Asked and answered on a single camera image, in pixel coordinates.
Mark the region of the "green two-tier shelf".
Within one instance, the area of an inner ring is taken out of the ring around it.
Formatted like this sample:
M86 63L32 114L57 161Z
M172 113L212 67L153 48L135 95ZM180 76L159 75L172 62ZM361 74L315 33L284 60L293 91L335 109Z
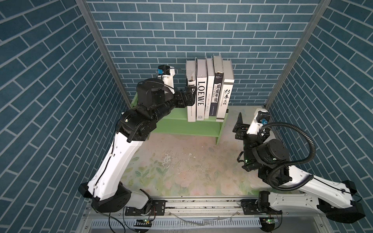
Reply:
M219 144L227 117L228 113L225 114L222 122L217 121L215 116L202 121L189 122L187 109L175 108L156 123L152 133L214 137L215 144Z

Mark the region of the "large white black-spine book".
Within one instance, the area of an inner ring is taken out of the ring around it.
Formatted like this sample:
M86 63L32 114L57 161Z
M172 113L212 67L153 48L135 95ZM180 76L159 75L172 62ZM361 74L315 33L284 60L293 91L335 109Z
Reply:
M224 76L222 87L220 89L220 99L217 108L216 122L224 122L235 81L231 61L223 60L223 69Z

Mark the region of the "white book with barcode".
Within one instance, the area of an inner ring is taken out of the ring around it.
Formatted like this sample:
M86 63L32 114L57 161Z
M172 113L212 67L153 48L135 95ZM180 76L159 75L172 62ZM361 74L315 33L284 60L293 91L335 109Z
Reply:
M187 120L188 122L196 122L196 60L186 61L186 77L187 85L190 87L192 92L192 106L187 107Z

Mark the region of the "white La Dame aux camelias book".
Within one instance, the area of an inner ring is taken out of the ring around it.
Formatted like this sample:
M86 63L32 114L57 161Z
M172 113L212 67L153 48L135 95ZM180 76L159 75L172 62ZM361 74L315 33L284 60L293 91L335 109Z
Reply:
M207 96L206 96L206 106L205 106L205 119L208 119L209 114L210 114L214 79L215 79L215 72L214 72L214 66L213 66L213 59L207 58Z

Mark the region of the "white Loewe Foundation Craft Prize book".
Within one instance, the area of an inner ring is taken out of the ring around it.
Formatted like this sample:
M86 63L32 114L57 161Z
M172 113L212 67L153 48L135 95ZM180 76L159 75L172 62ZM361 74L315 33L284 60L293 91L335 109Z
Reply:
M197 59L197 102L196 102L196 120L205 119L206 93L207 93L207 61L206 59Z

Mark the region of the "Chinese book with man portrait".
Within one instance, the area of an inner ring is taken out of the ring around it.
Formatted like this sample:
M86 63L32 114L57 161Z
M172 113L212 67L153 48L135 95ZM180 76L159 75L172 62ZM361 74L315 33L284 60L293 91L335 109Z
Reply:
M222 84L223 76L224 76L223 61L222 61L221 55L213 56L213 66L214 66L214 82L213 82L213 91L212 91L210 111L209 111L209 115L212 117L217 115L220 88L221 88L221 84Z

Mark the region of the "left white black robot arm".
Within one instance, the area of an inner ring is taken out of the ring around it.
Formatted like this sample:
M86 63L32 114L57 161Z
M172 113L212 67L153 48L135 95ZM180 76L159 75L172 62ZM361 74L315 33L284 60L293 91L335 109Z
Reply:
M137 84L138 103L123 113L114 130L110 149L93 178L79 186L84 198L92 199L98 213L112 213L129 207L147 214L152 198L145 191L127 189L121 182L133 155L156 129L157 123L175 108L196 103L196 86L177 90L161 79L151 78Z

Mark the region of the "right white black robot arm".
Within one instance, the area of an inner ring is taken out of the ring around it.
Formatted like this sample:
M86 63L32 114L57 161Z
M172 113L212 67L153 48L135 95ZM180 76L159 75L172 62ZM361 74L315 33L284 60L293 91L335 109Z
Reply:
M270 122L264 109L257 109L251 124L238 115L233 128L235 138L243 141L243 151L237 161L247 171L257 171L258 177L275 192L261 191L256 207L261 214L280 214L285 210L304 210L324 214L339 223L355 223L364 218L362 203L355 201L355 183L349 180L334 182L298 168L316 156L316 145L304 130L290 123ZM284 127L297 132L309 146L309 154L301 160L290 159L289 150L279 139L271 139L272 127Z

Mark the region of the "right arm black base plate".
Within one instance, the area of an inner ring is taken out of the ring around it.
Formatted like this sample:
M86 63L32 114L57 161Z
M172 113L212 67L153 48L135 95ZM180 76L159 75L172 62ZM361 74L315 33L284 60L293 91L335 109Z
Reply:
M241 200L241 208L244 215L259 215L257 210L257 199L243 199Z

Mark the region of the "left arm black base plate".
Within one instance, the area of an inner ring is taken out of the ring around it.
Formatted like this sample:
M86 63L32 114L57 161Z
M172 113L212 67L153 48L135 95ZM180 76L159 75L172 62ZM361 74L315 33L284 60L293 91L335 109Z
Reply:
M163 216L165 207L165 200L152 200L152 202L146 203L142 209L126 207L124 214L126 216Z

